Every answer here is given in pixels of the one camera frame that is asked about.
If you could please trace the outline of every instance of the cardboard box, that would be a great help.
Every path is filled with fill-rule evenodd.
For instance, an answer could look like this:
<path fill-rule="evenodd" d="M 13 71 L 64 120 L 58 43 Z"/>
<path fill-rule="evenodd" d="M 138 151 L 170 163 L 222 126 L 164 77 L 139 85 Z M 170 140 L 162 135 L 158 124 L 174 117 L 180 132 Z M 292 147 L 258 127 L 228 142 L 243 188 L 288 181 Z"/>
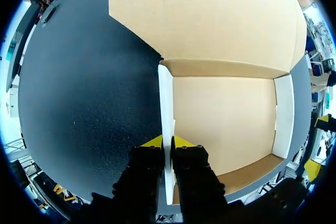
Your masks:
<path fill-rule="evenodd" d="M 167 203 L 178 203 L 173 135 L 202 144 L 227 194 L 287 158 L 290 70 L 304 54 L 297 0 L 109 0 L 109 14 L 164 60 L 159 65 Z"/>

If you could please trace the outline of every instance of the cardboard box flap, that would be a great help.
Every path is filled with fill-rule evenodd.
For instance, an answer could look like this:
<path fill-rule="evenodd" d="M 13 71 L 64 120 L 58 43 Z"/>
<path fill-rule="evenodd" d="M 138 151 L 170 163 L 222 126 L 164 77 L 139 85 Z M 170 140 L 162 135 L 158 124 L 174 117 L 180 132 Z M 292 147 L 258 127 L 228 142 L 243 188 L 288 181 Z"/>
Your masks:
<path fill-rule="evenodd" d="M 173 190 L 175 185 L 174 171 L 170 158 L 171 141 L 174 135 L 174 115 L 173 115 L 173 76 L 165 66 L 159 65 L 159 88 L 160 88 L 160 108 L 162 137 L 164 148 L 164 178 L 166 188 L 166 200 L 170 205 L 173 202 Z"/>
<path fill-rule="evenodd" d="M 287 158 L 294 128 L 294 89 L 292 76 L 283 76 L 274 80 L 277 109 L 276 134 L 272 153 Z"/>
<path fill-rule="evenodd" d="M 166 66 L 175 76 L 231 76 L 274 79 L 288 72 L 257 66 L 243 62 L 223 60 L 163 60 L 160 64 Z"/>
<path fill-rule="evenodd" d="M 110 15 L 165 59 L 237 61 L 286 72 L 304 53 L 306 25 L 297 10 L 297 0 L 109 0 Z"/>

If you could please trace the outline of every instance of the bolt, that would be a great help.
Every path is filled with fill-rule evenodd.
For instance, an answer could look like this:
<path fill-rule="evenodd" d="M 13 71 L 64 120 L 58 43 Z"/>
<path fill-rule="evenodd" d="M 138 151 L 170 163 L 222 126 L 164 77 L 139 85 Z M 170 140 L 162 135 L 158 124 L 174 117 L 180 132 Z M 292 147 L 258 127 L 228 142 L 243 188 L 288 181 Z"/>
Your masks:
<path fill-rule="evenodd" d="M 287 208 L 287 204 L 284 200 L 280 201 L 280 206 L 281 206 L 282 209 Z"/>
<path fill-rule="evenodd" d="M 275 199 L 276 197 L 278 197 L 278 195 L 274 192 L 274 191 L 271 191 L 271 196 Z"/>

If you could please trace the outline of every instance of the yellow object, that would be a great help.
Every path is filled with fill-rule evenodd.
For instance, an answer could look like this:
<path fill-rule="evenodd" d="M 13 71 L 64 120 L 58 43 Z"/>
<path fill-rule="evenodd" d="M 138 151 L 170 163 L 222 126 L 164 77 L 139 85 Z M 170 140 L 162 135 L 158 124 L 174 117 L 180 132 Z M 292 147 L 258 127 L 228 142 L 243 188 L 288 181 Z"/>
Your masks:
<path fill-rule="evenodd" d="M 162 135 L 157 136 L 156 138 L 150 140 L 149 142 L 141 145 L 142 147 L 151 147 L 151 146 L 155 146 L 155 147 L 159 147 L 161 148 L 162 145 Z"/>
<path fill-rule="evenodd" d="M 324 121 L 324 122 L 327 122 L 327 123 L 328 123 L 328 121 L 329 121 L 329 115 L 324 115 L 324 116 L 321 116 L 321 117 L 317 118 L 317 120 L 316 120 L 316 123 L 315 123 L 314 127 L 316 127 L 316 124 L 317 124 L 317 122 L 318 122 L 319 120 L 320 120 L 320 121 Z"/>
<path fill-rule="evenodd" d="M 53 191 L 57 194 L 57 195 L 60 195 L 61 193 L 63 193 L 66 189 L 62 186 L 60 186 L 59 184 L 57 184 Z M 72 196 L 72 197 L 69 197 L 69 198 L 66 198 L 65 194 L 63 195 L 63 200 L 64 201 L 70 201 L 70 200 L 74 200 L 74 199 L 77 199 L 76 196 Z"/>
<path fill-rule="evenodd" d="M 195 147 L 196 145 L 189 143 L 188 141 L 184 140 L 183 138 L 180 138 L 179 136 L 174 136 L 175 139 L 175 147 L 181 148 L 182 146 L 186 147 Z"/>
<path fill-rule="evenodd" d="M 304 168 L 307 171 L 309 182 L 312 182 L 316 177 L 319 175 L 321 166 L 319 163 L 309 159 L 305 165 Z"/>

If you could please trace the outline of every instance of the black table surface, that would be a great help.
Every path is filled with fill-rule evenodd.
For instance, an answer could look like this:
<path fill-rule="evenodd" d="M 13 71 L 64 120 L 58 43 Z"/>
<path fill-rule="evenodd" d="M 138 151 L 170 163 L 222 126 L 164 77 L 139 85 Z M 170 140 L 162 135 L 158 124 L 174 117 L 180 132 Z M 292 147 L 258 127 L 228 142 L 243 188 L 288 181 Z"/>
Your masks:
<path fill-rule="evenodd" d="M 162 132 L 161 57 L 108 15 L 108 0 L 57 1 L 48 24 L 37 25 L 25 54 L 19 84 L 23 134 L 32 158 L 57 183 L 87 200 L 93 191 L 111 196 L 130 148 Z M 295 124 L 289 158 L 228 200 L 269 180 L 307 137 L 311 91 L 305 60 L 291 73 Z"/>

